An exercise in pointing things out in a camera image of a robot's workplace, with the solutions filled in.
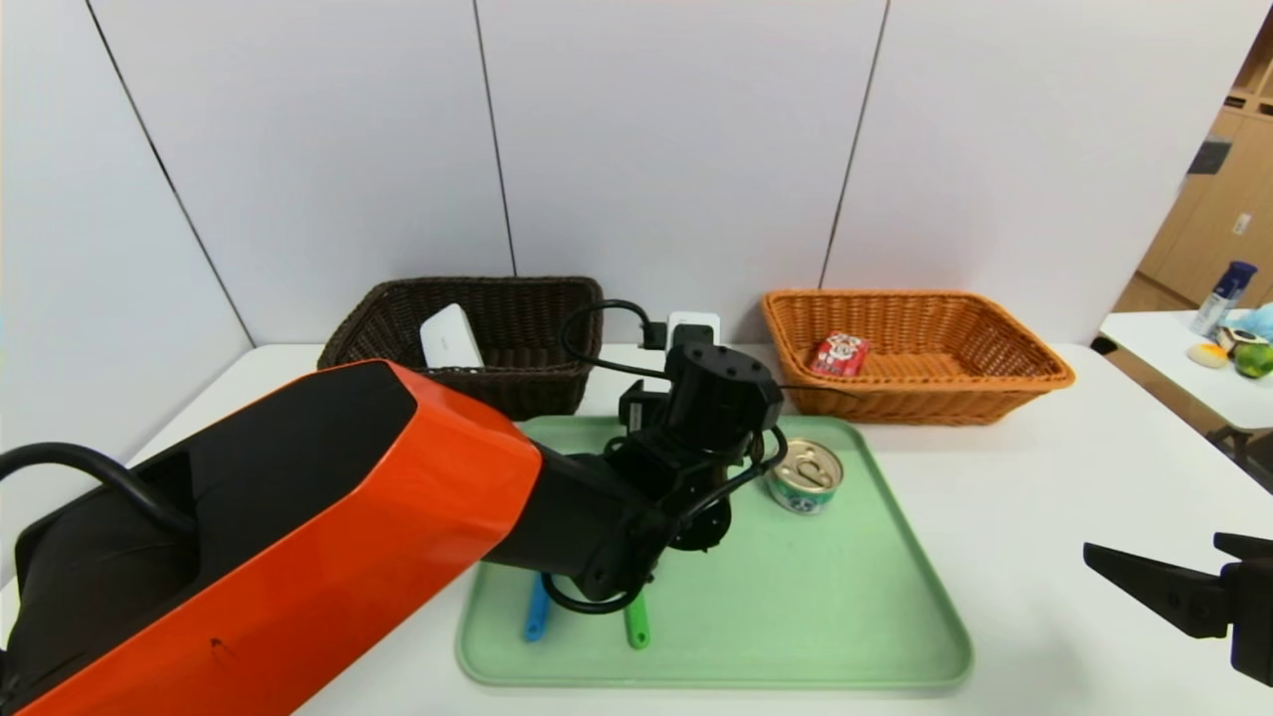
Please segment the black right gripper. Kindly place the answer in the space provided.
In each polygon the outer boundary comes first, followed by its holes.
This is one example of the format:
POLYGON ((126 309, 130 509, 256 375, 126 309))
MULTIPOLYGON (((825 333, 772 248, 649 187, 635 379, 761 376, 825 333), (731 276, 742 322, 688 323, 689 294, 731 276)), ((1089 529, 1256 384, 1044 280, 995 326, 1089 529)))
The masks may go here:
POLYGON ((1192 638, 1225 638, 1231 622, 1228 662, 1272 687, 1273 541, 1232 533, 1214 533, 1212 541, 1214 549, 1242 559, 1227 564, 1221 577, 1092 543, 1083 544, 1083 561, 1192 638))

